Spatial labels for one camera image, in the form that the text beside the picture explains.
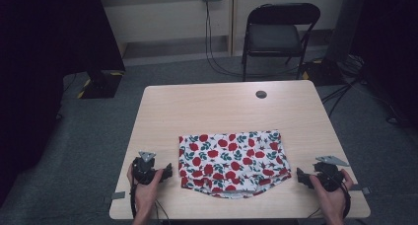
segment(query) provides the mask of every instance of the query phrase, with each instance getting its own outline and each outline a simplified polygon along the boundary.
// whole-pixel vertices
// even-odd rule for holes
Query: cloth
[[[278,130],[183,135],[178,170],[183,188],[225,198],[252,197],[291,178]]]

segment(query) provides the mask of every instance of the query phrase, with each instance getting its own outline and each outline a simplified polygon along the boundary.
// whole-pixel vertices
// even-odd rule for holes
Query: black chair
[[[301,74],[311,31],[320,17],[317,6],[309,3],[266,4],[249,13],[244,40],[243,81],[248,56],[300,57],[296,79]],[[296,25],[309,25],[302,38]]]

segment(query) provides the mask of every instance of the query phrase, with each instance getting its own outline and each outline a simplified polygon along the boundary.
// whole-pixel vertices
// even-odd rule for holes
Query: tabletop
[[[265,98],[259,98],[258,91]],[[180,187],[179,136],[270,129],[281,133],[291,179],[242,199],[217,198]],[[305,80],[147,87],[115,189],[125,191],[125,198],[112,202],[109,214],[113,219],[132,219],[126,172],[139,151],[157,154],[155,169],[174,165],[173,176],[159,184],[158,194],[170,219],[306,218],[318,209],[318,201],[313,189],[298,183],[296,169],[313,173],[315,157],[325,155],[349,163],[314,84]],[[352,169],[345,170],[356,183]],[[350,191],[350,195],[347,217],[368,217],[370,208],[362,192]]]

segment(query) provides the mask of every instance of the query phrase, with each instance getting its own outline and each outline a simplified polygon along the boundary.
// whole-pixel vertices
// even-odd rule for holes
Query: black curtain
[[[124,70],[101,0],[0,0],[0,202],[56,123],[62,78]]]

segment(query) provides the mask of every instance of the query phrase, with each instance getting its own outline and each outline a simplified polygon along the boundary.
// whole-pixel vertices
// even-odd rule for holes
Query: hand
[[[344,175],[347,190],[353,186],[353,180],[350,175],[341,169],[341,173]],[[319,179],[316,176],[310,176],[311,182],[313,183],[314,190],[317,198],[319,199],[320,210],[323,213],[327,225],[338,225],[343,224],[343,212],[345,208],[345,196],[344,191],[339,188],[336,191],[326,191]]]
[[[135,205],[136,205],[136,216],[132,224],[143,225],[146,224],[153,205],[157,197],[157,185],[160,182],[161,176],[163,175],[163,169],[156,172],[153,180],[148,185],[138,184],[138,182],[132,178],[132,164],[129,166],[126,176],[128,177],[129,184],[132,185],[132,180],[136,186],[135,190]]]

